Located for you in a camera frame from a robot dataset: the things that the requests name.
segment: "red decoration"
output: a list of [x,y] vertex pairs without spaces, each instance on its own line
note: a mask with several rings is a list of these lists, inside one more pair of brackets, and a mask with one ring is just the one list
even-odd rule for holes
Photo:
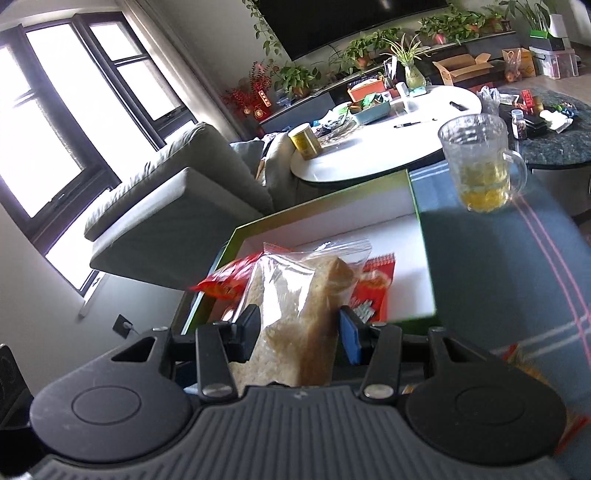
[[271,116],[271,111],[269,108],[264,104],[259,104],[255,107],[255,118],[258,122],[262,122],[263,120],[269,118]]
[[254,62],[248,74],[248,84],[241,84],[240,87],[226,92],[222,96],[224,103],[232,105],[236,113],[246,116],[254,113],[259,122],[269,117],[272,103],[266,93],[271,87],[271,77],[267,73],[271,67],[265,67],[258,61]]

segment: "blue tray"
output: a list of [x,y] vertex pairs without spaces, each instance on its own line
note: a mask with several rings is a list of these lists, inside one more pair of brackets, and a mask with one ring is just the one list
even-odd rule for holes
[[359,125],[367,125],[390,114],[390,102],[380,103],[353,115]]

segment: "ribbed rubber surface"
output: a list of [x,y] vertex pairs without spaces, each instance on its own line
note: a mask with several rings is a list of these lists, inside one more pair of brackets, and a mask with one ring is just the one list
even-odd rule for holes
[[[158,428],[158,419],[154,419]],[[165,453],[118,468],[49,458],[37,480],[568,480],[544,458],[513,468],[448,459],[419,440],[391,407],[349,387],[254,387],[242,401],[208,407]]]

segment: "dark marble table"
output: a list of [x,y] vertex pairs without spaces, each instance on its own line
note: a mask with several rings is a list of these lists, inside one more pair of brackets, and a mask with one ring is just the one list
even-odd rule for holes
[[[522,89],[499,88],[501,93],[517,95]],[[560,102],[572,103],[579,116],[561,134],[548,130],[542,137],[514,141],[511,148],[523,156],[530,168],[561,170],[591,164],[591,105],[552,90],[530,89],[532,95],[540,95],[544,106]]]

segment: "white cloth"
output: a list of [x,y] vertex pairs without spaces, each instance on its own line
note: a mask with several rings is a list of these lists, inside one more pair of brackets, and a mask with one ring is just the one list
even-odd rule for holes
[[548,110],[542,110],[540,112],[540,117],[542,117],[547,122],[550,122],[550,126],[548,128],[558,134],[562,133],[573,123],[572,118],[569,118],[560,112],[549,112]]
[[245,128],[225,108],[205,73],[153,2],[116,1],[164,77],[197,121],[213,125],[228,142],[247,140],[249,135]]

